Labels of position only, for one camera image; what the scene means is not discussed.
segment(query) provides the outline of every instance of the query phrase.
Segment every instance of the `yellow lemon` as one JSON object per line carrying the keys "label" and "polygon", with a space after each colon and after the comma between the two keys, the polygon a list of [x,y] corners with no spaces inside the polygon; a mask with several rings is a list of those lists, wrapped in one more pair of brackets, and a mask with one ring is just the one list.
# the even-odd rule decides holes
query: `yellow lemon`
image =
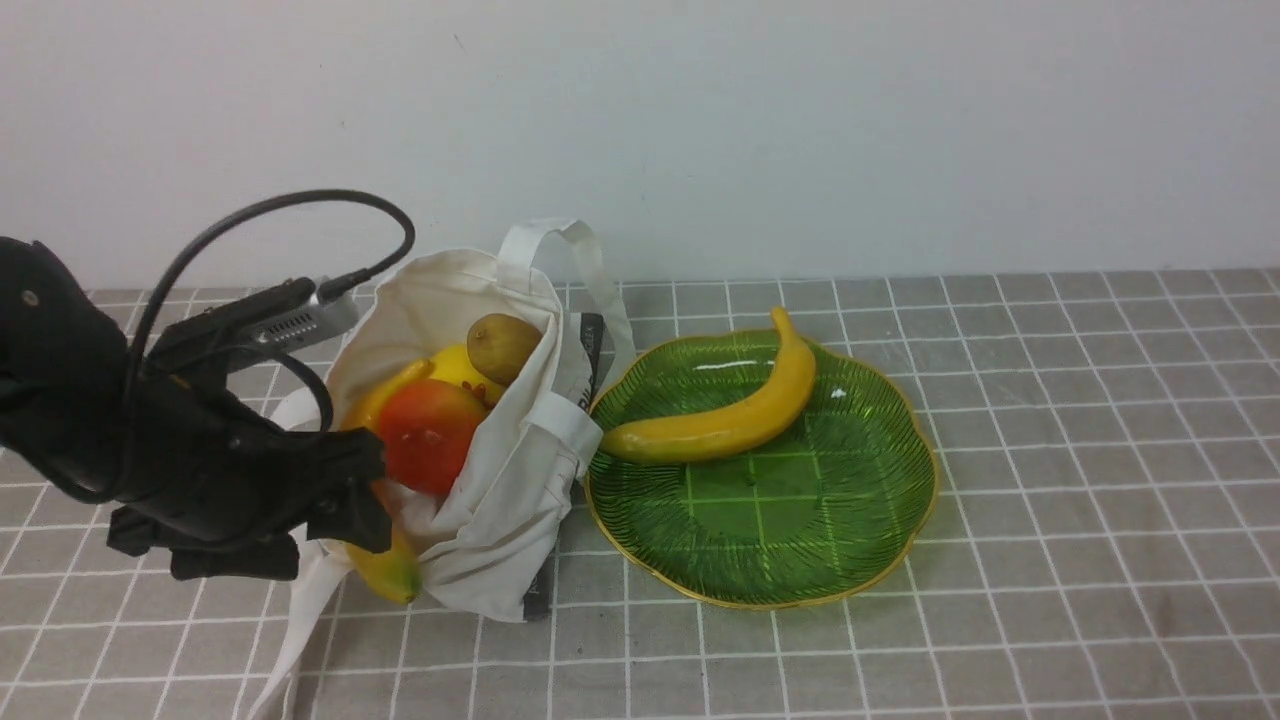
{"label": "yellow lemon", "polygon": [[428,377],[433,380],[444,380],[447,383],[456,384],[462,388],[467,388],[480,397],[483,393],[484,404],[493,407],[502,398],[502,393],[507,392],[506,386],[500,386],[489,378],[480,374],[471,365],[471,359],[467,357],[466,343],[451,345],[444,350],[436,352],[430,359],[431,374]]}

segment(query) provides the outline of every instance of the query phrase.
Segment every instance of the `yellow banana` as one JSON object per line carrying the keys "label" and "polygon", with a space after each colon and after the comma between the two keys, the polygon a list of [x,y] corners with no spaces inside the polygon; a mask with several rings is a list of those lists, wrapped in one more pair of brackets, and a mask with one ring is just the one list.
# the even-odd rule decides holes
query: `yellow banana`
{"label": "yellow banana", "polygon": [[404,369],[396,373],[392,379],[369,391],[360,398],[358,402],[356,402],[356,406],[347,413],[347,416],[342,423],[342,429],[353,430],[356,428],[369,428],[371,432],[376,433],[378,415],[383,411],[383,405],[387,405],[387,401],[396,395],[396,391],[416,379],[428,377],[434,369],[435,365],[425,357],[404,365]]}
{"label": "yellow banana", "polygon": [[[410,364],[396,374],[396,377],[375,387],[369,395],[362,397],[347,413],[342,423],[342,429],[352,430],[364,427],[370,432],[375,432],[378,429],[378,415],[381,413],[387,400],[397,389],[425,375],[430,370],[431,364],[426,360],[417,360]],[[413,552],[413,544],[404,537],[404,530],[401,529],[399,520],[396,518],[394,505],[390,502],[387,492],[387,482],[375,482],[372,491],[378,496],[378,501],[383,503],[383,507],[392,516],[390,550],[374,553],[351,543],[344,543],[344,547],[347,557],[351,559],[351,564],[355,565],[360,577],[365,579],[369,589],[397,605],[408,605],[417,598],[419,591],[422,589],[422,573],[417,565],[417,553]]]}
{"label": "yellow banana", "polygon": [[632,462],[696,462],[745,452],[782,434],[800,416],[818,372],[813,350],[782,307],[771,314],[781,345],[769,379],[732,405],[620,425],[600,450]]}
{"label": "yellow banana", "polygon": [[413,546],[401,530],[399,520],[388,502],[387,489],[378,480],[372,484],[374,495],[381,501],[383,507],[392,514],[392,547],[387,552],[372,553],[367,550],[347,543],[347,557],[356,566],[356,571],[365,579],[369,589],[397,605],[408,605],[417,598],[422,589],[422,573],[417,565],[417,553]]}

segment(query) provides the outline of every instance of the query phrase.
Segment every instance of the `bag label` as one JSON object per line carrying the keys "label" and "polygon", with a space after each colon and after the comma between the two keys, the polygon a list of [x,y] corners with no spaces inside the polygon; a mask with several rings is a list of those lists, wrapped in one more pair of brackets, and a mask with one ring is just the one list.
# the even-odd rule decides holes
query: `bag label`
{"label": "bag label", "polygon": [[599,389],[595,383],[600,373],[600,347],[604,345],[604,315],[582,313],[580,320],[577,337],[582,343],[582,350],[586,351],[588,361],[591,364],[591,380],[586,384],[582,397],[577,400],[577,406],[586,410],[591,406]]}

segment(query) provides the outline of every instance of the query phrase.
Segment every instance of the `green plate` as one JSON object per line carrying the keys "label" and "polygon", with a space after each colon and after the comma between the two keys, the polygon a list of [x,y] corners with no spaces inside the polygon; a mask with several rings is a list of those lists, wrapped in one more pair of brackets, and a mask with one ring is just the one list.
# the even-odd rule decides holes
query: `green plate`
{"label": "green plate", "polygon": [[[812,343],[818,379],[782,436],[681,465],[591,461],[586,498],[628,559],[680,592],[730,607],[818,605],[884,578],[938,495],[938,465],[897,387]],[[646,352],[596,401],[605,429],[700,413],[764,383],[773,331],[681,338]]]}

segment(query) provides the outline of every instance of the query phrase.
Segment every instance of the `tote bag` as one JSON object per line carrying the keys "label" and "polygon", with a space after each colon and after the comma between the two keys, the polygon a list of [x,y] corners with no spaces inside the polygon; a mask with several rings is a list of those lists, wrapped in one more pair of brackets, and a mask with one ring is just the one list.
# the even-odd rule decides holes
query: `tote bag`
{"label": "tote bag", "polygon": [[[550,281],[532,266],[548,237],[568,242],[581,281],[613,341],[613,366],[603,380],[584,343],[581,318],[570,315]],[[466,464],[439,506],[403,492],[401,521],[426,546],[419,557],[422,592],[449,609],[506,623],[525,620],[524,597],[556,544],[602,432],[588,415],[594,388],[612,383],[635,359],[635,341],[617,284],[605,274],[600,242],[580,220],[532,220],[507,233],[498,255],[472,249],[435,252],[404,264],[383,281],[372,309],[338,354],[326,384],[342,418],[372,386],[419,357],[458,343],[490,313],[531,323],[543,338],[520,377],[476,429]],[[285,397],[271,420],[292,428],[319,418],[306,391]],[[340,543],[306,541],[294,530],[301,564],[291,584],[289,620],[280,653],[247,717],[265,717],[285,689],[293,711],[298,660],[351,561]]]}

